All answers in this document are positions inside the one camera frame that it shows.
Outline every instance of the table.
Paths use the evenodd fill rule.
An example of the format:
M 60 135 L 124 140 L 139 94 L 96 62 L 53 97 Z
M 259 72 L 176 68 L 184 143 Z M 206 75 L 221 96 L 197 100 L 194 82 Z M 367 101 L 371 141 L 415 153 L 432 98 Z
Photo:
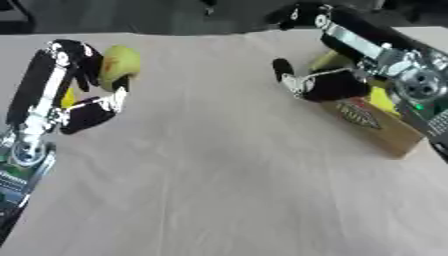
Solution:
M 443 28 L 403 31 L 448 50 Z M 53 137 L 58 163 L 1 255 L 447 255 L 448 171 L 429 145 L 388 159 L 275 82 L 272 59 L 304 71 L 319 36 L 1 37 L 1 118 L 48 40 L 143 60 L 120 117 Z

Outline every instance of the black foam grip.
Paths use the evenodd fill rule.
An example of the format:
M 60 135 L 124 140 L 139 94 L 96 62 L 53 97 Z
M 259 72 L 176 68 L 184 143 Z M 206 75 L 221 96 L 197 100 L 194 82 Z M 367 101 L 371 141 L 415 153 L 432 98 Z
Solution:
M 99 99 L 99 97 L 89 98 L 75 103 L 75 105 L 81 103 L 86 103 L 87 105 L 70 111 L 68 125 L 62 126 L 60 129 L 63 134 L 71 135 L 81 130 L 89 129 L 109 121 L 116 115 L 113 111 L 104 110 L 97 103 L 90 103 L 95 99 Z
M 316 77 L 313 89 L 304 93 L 304 99 L 314 102 L 336 101 L 352 97 L 365 97 L 371 91 L 370 85 L 361 83 L 350 71 Z
M 28 109 L 39 103 L 54 67 L 54 59 L 44 51 L 38 51 L 34 55 L 9 106 L 7 124 L 16 126 L 25 121 Z M 59 88 L 58 94 L 63 96 L 67 88 L 67 85 Z

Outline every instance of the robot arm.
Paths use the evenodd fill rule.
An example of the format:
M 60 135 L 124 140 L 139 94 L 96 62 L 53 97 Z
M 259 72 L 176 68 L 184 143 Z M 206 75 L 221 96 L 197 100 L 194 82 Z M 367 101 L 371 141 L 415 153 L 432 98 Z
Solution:
M 277 59 L 277 79 L 296 97 L 321 102 L 366 96 L 371 79 L 387 81 L 386 91 L 406 122 L 432 143 L 448 145 L 448 55 L 391 28 L 375 26 L 345 6 L 296 3 L 266 21 L 281 29 L 315 26 L 321 41 L 350 64 L 295 77 L 292 65 Z M 344 83 L 328 87 L 329 80 Z
M 73 134 L 116 116 L 139 69 L 138 54 L 123 46 L 103 56 L 82 42 L 55 40 L 35 54 L 9 106 L 9 129 L 0 136 L 0 245 L 56 161 L 55 145 L 44 137 L 58 127 Z M 73 80 L 82 91 L 97 86 L 110 95 L 65 105 Z

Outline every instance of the cardboard box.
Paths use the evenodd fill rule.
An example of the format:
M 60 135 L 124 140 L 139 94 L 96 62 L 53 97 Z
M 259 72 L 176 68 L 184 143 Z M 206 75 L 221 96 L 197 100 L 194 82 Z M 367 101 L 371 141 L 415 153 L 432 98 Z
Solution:
M 341 66 L 348 60 L 335 52 L 329 52 L 314 62 L 311 70 Z M 352 124 L 353 129 L 362 130 L 368 143 L 374 143 L 393 158 L 409 153 L 424 136 L 400 119 L 383 89 L 387 84 L 370 81 L 372 93 L 365 98 L 351 98 L 326 102 L 322 106 L 329 113 Z

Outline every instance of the black gripper pad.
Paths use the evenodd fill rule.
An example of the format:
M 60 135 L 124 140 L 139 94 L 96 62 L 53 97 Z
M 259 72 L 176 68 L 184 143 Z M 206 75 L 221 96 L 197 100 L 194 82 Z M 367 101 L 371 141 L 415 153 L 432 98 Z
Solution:
M 25 121 L 28 109 L 39 103 L 53 68 L 54 60 L 44 51 L 38 51 L 9 105 L 6 117 L 8 125 L 18 126 Z
M 313 89 L 305 92 L 302 97 L 314 102 L 336 101 L 352 97 L 365 97 L 370 94 L 371 87 L 359 82 L 350 71 L 316 77 Z
M 113 111 L 104 110 L 97 103 L 89 103 L 95 99 L 98 99 L 98 97 L 75 103 L 75 105 L 81 103 L 86 103 L 87 105 L 70 111 L 68 125 L 62 126 L 60 129 L 63 134 L 71 135 L 81 130 L 92 128 L 109 121 L 116 115 Z
M 294 69 L 286 59 L 275 59 L 272 62 L 272 67 L 274 68 L 275 77 L 279 83 L 282 81 L 283 74 L 294 75 Z

